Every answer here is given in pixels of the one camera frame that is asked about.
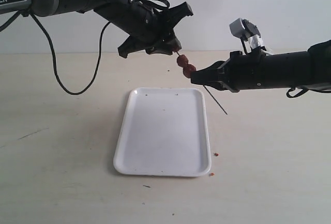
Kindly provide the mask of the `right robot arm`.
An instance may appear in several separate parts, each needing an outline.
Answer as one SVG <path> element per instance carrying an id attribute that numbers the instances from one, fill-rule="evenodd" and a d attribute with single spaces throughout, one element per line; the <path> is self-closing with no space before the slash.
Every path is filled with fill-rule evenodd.
<path id="1" fill-rule="evenodd" d="M 286 88 L 287 97 L 308 91 L 330 93 L 330 41 L 311 46 L 307 51 L 267 55 L 261 48 L 248 54 L 230 53 L 227 61 L 217 61 L 191 73 L 191 83 L 218 91 Z"/>

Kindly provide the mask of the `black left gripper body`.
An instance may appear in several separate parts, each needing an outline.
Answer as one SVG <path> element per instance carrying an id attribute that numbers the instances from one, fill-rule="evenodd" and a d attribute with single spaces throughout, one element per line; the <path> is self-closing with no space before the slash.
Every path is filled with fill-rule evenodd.
<path id="1" fill-rule="evenodd" d="M 167 10 L 156 14 L 139 3 L 118 4 L 117 26 L 129 34 L 129 38 L 118 47 L 119 55 L 127 58 L 130 53 L 145 50 L 161 40 L 176 37 L 173 30 L 176 25 L 167 25 L 165 21 Z"/>

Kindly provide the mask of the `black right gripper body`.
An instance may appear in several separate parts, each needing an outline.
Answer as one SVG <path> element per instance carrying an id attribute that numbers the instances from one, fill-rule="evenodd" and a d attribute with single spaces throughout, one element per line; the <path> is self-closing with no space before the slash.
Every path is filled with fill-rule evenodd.
<path id="1" fill-rule="evenodd" d="M 262 73 L 259 72 L 263 58 L 264 54 L 260 51 L 247 55 L 235 51 L 226 61 L 218 61 L 217 90 L 238 93 L 241 90 L 263 89 Z"/>

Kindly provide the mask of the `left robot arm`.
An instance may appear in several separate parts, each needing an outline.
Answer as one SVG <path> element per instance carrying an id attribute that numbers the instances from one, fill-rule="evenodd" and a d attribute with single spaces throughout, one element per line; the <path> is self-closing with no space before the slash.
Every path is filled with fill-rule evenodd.
<path id="1" fill-rule="evenodd" d="M 94 11 L 128 34 L 118 47 L 123 58 L 138 51 L 165 55 L 179 51 L 182 46 L 174 28 L 193 14 L 188 3 L 171 7 L 167 0 L 1 0 L 1 13 L 15 11 L 39 17 Z"/>

